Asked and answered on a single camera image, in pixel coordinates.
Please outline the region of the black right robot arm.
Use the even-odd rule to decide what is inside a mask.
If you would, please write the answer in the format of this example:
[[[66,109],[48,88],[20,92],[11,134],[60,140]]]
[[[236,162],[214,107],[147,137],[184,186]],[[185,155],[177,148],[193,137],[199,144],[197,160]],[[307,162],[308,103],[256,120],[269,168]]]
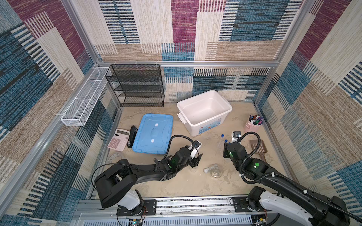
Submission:
[[[223,157],[231,159],[245,183],[254,185],[247,197],[253,211],[275,211],[305,226],[348,226],[352,219],[362,221],[348,212],[342,199],[328,198],[298,184],[254,158],[239,142],[225,143]]]

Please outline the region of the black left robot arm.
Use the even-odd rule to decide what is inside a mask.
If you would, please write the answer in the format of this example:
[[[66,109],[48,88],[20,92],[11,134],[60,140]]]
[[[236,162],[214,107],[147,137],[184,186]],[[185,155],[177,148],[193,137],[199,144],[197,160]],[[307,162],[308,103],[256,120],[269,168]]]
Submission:
[[[197,167],[201,158],[197,148],[185,146],[154,164],[136,165],[122,159],[95,179],[101,206],[105,209],[117,204],[135,184],[170,180],[187,166]]]

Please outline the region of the clear acrylic test tube rack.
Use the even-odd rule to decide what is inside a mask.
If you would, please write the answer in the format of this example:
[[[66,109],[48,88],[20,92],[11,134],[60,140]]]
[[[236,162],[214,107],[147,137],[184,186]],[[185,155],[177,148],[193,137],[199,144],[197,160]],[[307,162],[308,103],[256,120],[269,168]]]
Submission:
[[[225,146],[225,143],[227,143],[228,140],[227,139],[224,139],[222,141],[219,142],[218,146],[217,146],[217,150],[221,153],[223,153],[223,150],[224,150],[224,146]]]

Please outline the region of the brown plastic scoop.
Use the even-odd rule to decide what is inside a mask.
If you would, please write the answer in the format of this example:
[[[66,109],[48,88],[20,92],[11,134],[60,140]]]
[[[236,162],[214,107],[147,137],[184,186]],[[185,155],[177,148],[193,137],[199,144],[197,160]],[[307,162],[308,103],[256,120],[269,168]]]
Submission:
[[[250,140],[249,141],[250,145],[251,145],[251,148],[254,149],[257,144],[258,144],[258,140],[257,139],[253,139],[253,140]],[[264,162],[266,162],[266,157],[265,155],[268,153],[267,149],[266,149],[266,146],[264,144],[264,141],[261,140],[260,141],[260,145],[258,147],[258,149],[256,150],[255,154],[258,154],[259,157],[261,158],[261,160],[263,160]]]

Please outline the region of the clear glass flask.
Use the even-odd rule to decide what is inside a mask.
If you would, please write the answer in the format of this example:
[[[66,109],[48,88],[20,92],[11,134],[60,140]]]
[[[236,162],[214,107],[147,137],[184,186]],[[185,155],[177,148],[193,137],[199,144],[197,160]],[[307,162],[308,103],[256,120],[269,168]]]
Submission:
[[[222,176],[222,169],[219,165],[213,164],[209,167],[209,174],[212,178],[218,179]]]

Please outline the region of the pink metal pen bucket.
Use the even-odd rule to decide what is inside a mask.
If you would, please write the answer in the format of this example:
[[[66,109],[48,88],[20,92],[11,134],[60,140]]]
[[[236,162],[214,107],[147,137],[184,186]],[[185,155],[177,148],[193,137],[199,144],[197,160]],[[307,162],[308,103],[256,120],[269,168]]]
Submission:
[[[249,115],[248,122],[245,124],[245,132],[257,132],[264,123],[264,118],[260,115]]]

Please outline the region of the blue plastic bin lid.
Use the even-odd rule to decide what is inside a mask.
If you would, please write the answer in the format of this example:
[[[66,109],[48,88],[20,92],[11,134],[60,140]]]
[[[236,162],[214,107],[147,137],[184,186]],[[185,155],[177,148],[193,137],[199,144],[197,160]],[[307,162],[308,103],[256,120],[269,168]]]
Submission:
[[[142,117],[132,150],[136,153],[166,154],[173,130],[173,116],[145,114]]]

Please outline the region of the white plastic storage bin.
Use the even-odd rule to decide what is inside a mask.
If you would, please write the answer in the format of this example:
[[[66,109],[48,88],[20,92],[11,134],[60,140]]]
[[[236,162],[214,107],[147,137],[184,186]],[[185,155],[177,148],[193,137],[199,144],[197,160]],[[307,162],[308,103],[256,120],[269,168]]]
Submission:
[[[177,103],[181,122],[192,137],[223,124],[232,111],[230,103],[210,90]]]

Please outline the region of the black stapler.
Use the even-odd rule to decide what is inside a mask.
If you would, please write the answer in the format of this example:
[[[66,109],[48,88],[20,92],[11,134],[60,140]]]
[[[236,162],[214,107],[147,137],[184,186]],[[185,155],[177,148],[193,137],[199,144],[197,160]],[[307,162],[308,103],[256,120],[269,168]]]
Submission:
[[[138,128],[135,125],[133,125],[130,129],[130,135],[129,135],[129,138],[127,141],[128,148],[132,148],[135,138],[136,138],[137,131],[138,131]]]

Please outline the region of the pink calculator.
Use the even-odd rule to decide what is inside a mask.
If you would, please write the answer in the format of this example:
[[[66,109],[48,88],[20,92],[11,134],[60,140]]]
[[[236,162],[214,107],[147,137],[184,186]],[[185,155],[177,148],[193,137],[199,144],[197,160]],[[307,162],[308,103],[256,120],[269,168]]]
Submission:
[[[116,129],[107,147],[109,149],[122,152],[127,146],[129,136],[130,136],[129,131],[123,129]]]

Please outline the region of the white mesh wall basket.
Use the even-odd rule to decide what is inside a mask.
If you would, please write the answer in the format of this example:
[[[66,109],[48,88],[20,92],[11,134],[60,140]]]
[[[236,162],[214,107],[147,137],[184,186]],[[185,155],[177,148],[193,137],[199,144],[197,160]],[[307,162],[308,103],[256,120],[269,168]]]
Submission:
[[[107,72],[107,67],[97,67],[92,71],[89,78],[61,118],[61,121],[66,126],[85,126],[105,85],[107,84]]]

